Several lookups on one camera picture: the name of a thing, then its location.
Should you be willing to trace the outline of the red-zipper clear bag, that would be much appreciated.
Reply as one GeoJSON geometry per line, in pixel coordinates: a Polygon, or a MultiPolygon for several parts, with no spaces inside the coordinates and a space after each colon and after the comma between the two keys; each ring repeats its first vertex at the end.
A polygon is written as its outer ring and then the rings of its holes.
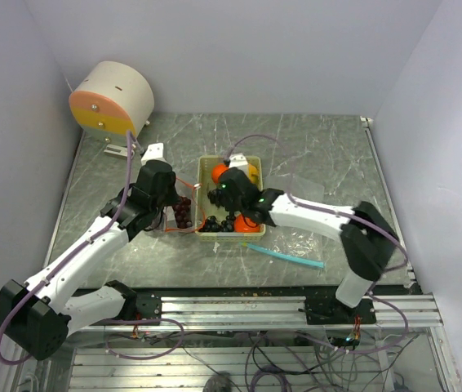
{"type": "Polygon", "coordinates": [[[202,203],[197,200],[199,183],[176,177],[175,190],[179,200],[164,209],[163,231],[165,233],[196,233],[202,228],[206,215],[202,203]]]}

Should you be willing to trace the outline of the yellow-green perforated plastic basket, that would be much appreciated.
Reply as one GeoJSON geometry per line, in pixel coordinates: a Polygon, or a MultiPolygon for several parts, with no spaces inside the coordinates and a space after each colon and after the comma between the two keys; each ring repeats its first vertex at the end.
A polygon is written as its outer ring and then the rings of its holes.
{"type": "MultiPolygon", "coordinates": [[[[198,160],[198,176],[197,183],[202,186],[202,189],[198,191],[197,200],[200,202],[201,195],[206,193],[209,189],[216,188],[216,184],[211,179],[211,170],[218,164],[222,163],[223,158],[217,155],[203,155],[198,160]]],[[[244,234],[244,233],[201,233],[196,232],[196,235],[201,241],[207,242],[256,242],[259,241],[266,233],[265,225],[261,225],[261,231],[259,233],[244,234]]]]}

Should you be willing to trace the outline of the dark blue grape bunch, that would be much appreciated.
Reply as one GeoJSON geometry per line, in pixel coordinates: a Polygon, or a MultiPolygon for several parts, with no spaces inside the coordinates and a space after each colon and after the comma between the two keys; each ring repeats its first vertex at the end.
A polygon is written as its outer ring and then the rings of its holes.
{"type": "Polygon", "coordinates": [[[219,188],[209,189],[201,195],[202,224],[199,232],[230,234],[235,231],[236,214],[227,209],[223,201],[223,190],[219,188]]]}

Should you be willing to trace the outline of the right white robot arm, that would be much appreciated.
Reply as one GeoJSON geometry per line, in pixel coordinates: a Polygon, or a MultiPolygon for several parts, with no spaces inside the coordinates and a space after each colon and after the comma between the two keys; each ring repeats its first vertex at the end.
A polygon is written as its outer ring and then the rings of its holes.
{"type": "Polygon", "coordinates": [[[259,189],[237,169],[224,171],[217,200],[254,224],[307,230],[342,245],[349,265],[335,295],[305,311],[311,318],[347,323],[358,314],[362,298],[384,274],[399,245],[398,237],[368,202],[339,207],[295,198],[280,189],[259,189]]]}

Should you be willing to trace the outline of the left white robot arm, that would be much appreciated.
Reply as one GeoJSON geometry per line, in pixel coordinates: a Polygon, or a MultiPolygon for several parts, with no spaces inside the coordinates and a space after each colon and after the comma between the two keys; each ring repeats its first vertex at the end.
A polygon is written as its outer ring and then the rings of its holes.
{"type": "Polygon", "coordinates": [[[151,159],[107,202],[92,225],[59,258],[24,283],[8,281],[0,290],[0,347],[8,336],[37,360],[52,356],[82,327],[112,319],[134,321],[136,292],[119,281],[76,296],[83,281],[104,259],[149,228],[163,209],[179,199],[169,163],[151,159]]]}

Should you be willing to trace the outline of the blue-zipper clear bag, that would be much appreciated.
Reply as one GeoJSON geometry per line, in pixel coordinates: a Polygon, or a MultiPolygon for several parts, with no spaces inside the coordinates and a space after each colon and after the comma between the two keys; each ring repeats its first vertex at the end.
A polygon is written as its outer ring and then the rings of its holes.
{"type": "MultiPolygon", "coordinates": [[[[296,198],[319,203],[324,200],[324,186],[304,177],[282,174],[269,175],[264,179],[265,188],[286,190],[288,184],[291,184],[291,194],[296,198]]],[[[266,233],[260,243],[241,242],[241,249],[267,256],[270,264],[286,262],[317,274],[325,269],[325,262],[318,255],[320,245],[314,233],[286,226],[265,228],[266,233]]]]}

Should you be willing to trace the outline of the yellow-orange peach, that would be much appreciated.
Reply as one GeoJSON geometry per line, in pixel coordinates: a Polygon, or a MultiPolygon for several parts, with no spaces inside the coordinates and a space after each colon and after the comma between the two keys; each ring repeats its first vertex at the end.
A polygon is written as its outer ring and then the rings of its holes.
{"type": "Polygon", "coordinates": [[[248,178],[254,185],[258,185],[260,183],[258,168],[250,163],[248,164],[248,178]]]}

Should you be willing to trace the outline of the orange fruit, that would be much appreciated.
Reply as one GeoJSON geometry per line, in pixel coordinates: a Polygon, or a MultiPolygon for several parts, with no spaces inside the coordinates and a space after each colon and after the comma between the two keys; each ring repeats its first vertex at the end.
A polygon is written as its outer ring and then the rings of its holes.
{"type": "Polygon", "coordinates": [[[219,183],[220,176],[226,172],[229,167],[224,163],[216,164],[211,170],[211,179],[217,185],[219,183]]]}

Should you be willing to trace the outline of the small red-orange fruit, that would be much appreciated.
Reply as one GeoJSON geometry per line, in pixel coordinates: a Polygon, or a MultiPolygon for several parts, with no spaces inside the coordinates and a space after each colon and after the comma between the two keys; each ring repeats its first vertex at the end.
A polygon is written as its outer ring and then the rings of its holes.
{"type": "Polygon", "coordinates": [[[255,223],[243,214],[236,216],[234,220],[234,231],[236,233],[252,234],[261,231],[261,225],[255,223]]]}

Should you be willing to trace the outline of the cylindrical drawer box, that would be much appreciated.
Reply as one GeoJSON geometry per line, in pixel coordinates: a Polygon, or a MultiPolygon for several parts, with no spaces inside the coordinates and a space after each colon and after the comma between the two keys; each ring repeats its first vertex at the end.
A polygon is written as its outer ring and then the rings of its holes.
{"type": "Polygon", "coordinates": [[[154,110],[144,76],[116,61],[101,61],[69,96],[72,115],[91,137],[125,146],[128,131],[138,136],[154,110]]]}

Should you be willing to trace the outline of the white corner clip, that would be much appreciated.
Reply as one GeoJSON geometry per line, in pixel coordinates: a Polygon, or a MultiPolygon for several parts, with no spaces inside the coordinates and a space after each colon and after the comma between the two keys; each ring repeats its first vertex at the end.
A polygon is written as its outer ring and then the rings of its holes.
{"type": "Polygon", "coordinates": [[[361,117],[360,117],[360,120],[361,120],[362,125],[363,125],[364,127],[371,127],[371,126],[372,126],[372,123],[373,123],[373,119],[372,119],[372,118],[367,118],[367,117],[361,116],[361,117]]]}

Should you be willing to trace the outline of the small silver metal bracket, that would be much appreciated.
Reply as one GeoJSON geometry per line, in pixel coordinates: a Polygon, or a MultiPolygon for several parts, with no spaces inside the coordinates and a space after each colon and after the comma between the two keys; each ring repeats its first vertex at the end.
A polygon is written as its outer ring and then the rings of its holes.
{"type": "Polygon", "coordinates": [[[108,144],[104,148],[104,154],[112,158],[126,159],[127,157],[133,158],[135,153],[132,149],[128,149],[127,147],[108,144]]]}

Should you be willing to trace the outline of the aluminium rail frame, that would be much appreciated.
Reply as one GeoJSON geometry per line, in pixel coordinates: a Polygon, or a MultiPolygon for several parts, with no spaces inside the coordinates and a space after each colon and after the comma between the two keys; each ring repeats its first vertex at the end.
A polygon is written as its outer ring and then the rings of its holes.
{"type": "Polygon", "coordinates": [[[433,296],[380,287],[350,322],[305,311],[330,287],[146,289],[133,323],[101,322],[10,371],[9,391],[461,391],[433,296]]]}

